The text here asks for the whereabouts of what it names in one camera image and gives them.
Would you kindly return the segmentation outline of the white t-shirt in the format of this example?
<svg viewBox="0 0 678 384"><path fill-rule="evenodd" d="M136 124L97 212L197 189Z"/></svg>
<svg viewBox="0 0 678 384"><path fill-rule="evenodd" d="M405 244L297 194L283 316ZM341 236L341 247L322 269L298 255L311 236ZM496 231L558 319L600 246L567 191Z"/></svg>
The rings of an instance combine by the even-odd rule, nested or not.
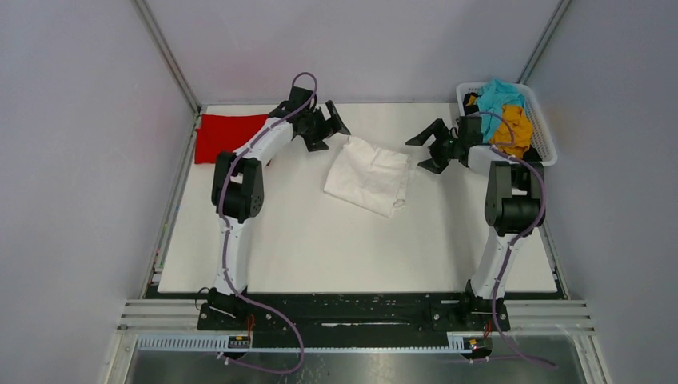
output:
<svg viewBox="0 0 678 384"><path fill-rule="evenodd" d="M385 218L405 205L412 158L350 136L329 168L323 191Z"/></svg>

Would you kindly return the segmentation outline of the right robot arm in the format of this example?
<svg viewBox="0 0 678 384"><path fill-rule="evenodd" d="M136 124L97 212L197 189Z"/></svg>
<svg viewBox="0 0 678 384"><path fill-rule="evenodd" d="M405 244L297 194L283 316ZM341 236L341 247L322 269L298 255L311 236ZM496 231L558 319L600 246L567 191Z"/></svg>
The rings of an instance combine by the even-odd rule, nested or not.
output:
<svg viewBox="0 0 678 384"><path fill-rule="evenodd" d="M418 166L441 174L452 160L486 176L484 216L489 228L479 266L457 303L447 310L431 306L434 327L454 330L506 330L505 285L524 240L543 224L545 182L540 162L526 162L502 151L504 143L485 142L483 113L461 116L456 128L440 118L406 141L427 146L430 157Z"/></svg>

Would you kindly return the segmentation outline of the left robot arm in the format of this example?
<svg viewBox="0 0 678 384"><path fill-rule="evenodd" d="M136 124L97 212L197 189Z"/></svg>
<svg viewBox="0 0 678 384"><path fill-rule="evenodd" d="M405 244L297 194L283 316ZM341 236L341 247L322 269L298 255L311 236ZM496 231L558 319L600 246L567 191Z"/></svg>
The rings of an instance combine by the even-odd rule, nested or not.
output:
<svg viewBox="0 0 678 384"><path fill-rule="evenodd" d="M265 202L264 166L295 138L316 152L329 148L326 139L349 133L333 101L319 107L314 90L293 86L286 100L259 118L243 143L215 154L210 199L223 240L216 281L200 309L199 330L244 330L256 323L282 329L348 319L349 312L334 296L271 294L259 301L245 291L253 220Z"/></svg>

